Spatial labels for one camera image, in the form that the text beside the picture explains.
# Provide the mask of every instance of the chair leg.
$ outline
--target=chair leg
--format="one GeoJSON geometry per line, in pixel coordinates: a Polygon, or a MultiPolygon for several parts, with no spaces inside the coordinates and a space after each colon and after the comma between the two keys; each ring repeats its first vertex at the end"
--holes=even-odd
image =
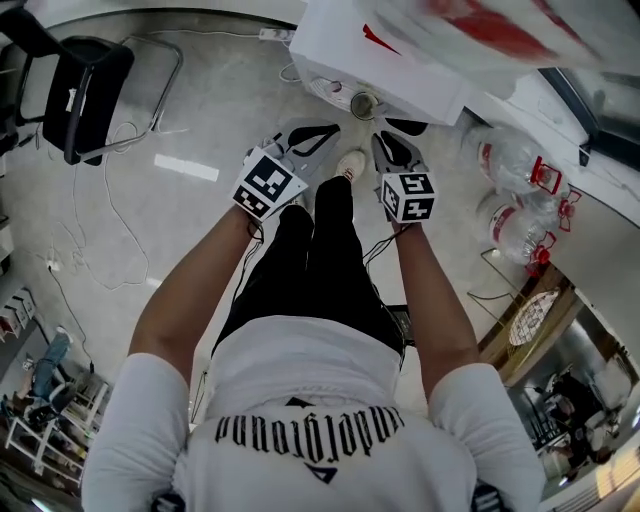
{"type": "Polygon", "coordinates": [[[98,148],[94,151],[89,151],[87,153],[81,153],[80,154],[80,161],[81,162],[85,162],[87,160],[90,160],[92,158],[95,158],[97,156],[103,155],[104,153],[108,153],[109,151],[115,151],[118,149],[125,149],[129,146],[131,146],[132,144],[136,144],[138,142],[140,142],[142,139],[144,139],[149,132],[153,131],[156,129],[157,125],[158,125],[158,120],[160,119],[160,116],[162,115],[162,112],[164,110],[164,106],[165,103],[167,102],[167,98],[169,97],[169,93],[171,92],[171,89],[173,88],[173,84],[176,80],[176,77],[178,76],[178,73],[180,71],[180,69],[182,68],[182,64],[184,63],[184,55],[182,53],[182,50],[180,49],[180,47],[172,44],[172,43],[168,43],[166,41],[161,41],[159,39],[154,39],[154,38],[150,38],[150,37],[143,37],[143,36],[138,36],[138,35],[130,35],[128,37],[126,37],[125,39],[123,39],[122,41],[120,41],[120,44],[124,45],[127,41],[129,40],[135,40],[135,41],[140,41],[143,43],[147,43],[147,44],[152,44],[155,46],[159,46],[161,48],[166,48],[170,51],[172,51],[175,56],[176,56],[176,65],[173,68],[173,71],[171,72],[171,76],[169,77],[169,81],[167,82],[167,84],[164,87],[164,90],[162,91],[162,96],[160,96],[160,101],[158,101],[158,104],[156,105],[156,109],[153,113],[153,116],[151,117],[151,122],[149,123],[149,126],[140,134],[137,135],[136,137],[132,137],[130,139],[125,139],[125,140],[121,140],[118,142],[114,142],[112,144],[108,144],[102,148],[98,148]]]}
{"type": "Polygon", "coordinates": [[[16,103],[14,105],[14,119],[16,126],[24,126],[30,123],[40,123],[44,121],[44,115],[32,118],[26,118],[22,116],[22,99],[24,98],[24,91],[27,88],[27,79],[29,78],[29,71],[31,70],[31,63],[33,57],[27,55],[24,66],[22,68],[22,74],[20,75],[20,83],[18,84],[18,93],[16,95],[16,103]]]}

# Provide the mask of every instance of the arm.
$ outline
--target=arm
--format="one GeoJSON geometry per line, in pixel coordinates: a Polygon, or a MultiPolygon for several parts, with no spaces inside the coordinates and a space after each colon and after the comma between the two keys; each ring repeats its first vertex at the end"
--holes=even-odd
{"type": "Polygon", "coordinates": [[[538,509],[545,475],[498,372],[478,364],[471,322],[420,225],[397,239],[433,424],[463,443],[479,481],[517,512],[538,509]]]}
{"type": "Polygon", "coordinates": [[[480,361],[476,337],[451,283],[418,225],[396,238],[402,282],[427,397],[449,372],[480,361]]]}
{"type": "Polygon", "coordinates": [[[193,354],[251,240],[248,223],[231,208],[147,304],[85,464],[85,510],[150,510],[171,489],[193,354]]]}
{"type": "Polygon", "coordinates": [[[196,346],[251,241],[248,226],[233,206],[171,271],[142,312],[129,355],[156,355],[190,382],[196,346]]]}

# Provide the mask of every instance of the white t-shirt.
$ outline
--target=white t-shirt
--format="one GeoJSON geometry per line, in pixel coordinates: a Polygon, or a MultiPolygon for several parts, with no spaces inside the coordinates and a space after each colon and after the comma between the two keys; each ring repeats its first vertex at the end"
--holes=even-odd
{"type": "Polygon", "coordinates": [[[89,453],[84,509],[149,510],[173,490],[190,511],[461,512],[481,480],[537,510],[544,472],[495,369],[448,374],[426,419],[394,403],[399,367],[336,322],[254,320],[218,347],[206,420],[189,435],[182,376],[133,355],[89,453]],[[313,405],[285,405],[294,397],[313,405]]]}

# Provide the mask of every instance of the leg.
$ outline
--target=leg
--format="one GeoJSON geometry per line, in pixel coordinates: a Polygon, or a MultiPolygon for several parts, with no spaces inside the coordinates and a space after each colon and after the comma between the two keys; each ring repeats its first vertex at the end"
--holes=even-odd
{"type": "Polygon", "coordinates": [[[311,316],[348,325],[403,353],[398,327],[362,262],[362,246],[353,226],[351,183],[345,177],[335,177],[318,189],[307,279],[311,316]]]}
{"type": "Polygon", "coordinates": [[[275,239],[232,304],[218,343],[255,318],[301,314],[301,282],[312,232],[313,221],[304,208],[287,206],[282,211],[275,239]]]}

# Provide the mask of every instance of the sleeve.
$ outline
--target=sleeve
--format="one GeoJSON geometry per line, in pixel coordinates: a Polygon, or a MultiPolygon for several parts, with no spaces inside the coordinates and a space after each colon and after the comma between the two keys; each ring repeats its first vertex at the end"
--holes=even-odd
{"type": "Polygon", "coordinates": [[[498,372],[487,364],[454,370],[429,402],[433,424],[461,441],[478,479],[495,487],[515,512],[538,510],[546,478],[498,372]]]}
{"type": "Polygon", "coordinates": [[[129,356],[89,449],[83,509],[150,510],[171,488],[189,432],[188,407],[189,389],[175,368],[151,354],[129,356]]]}

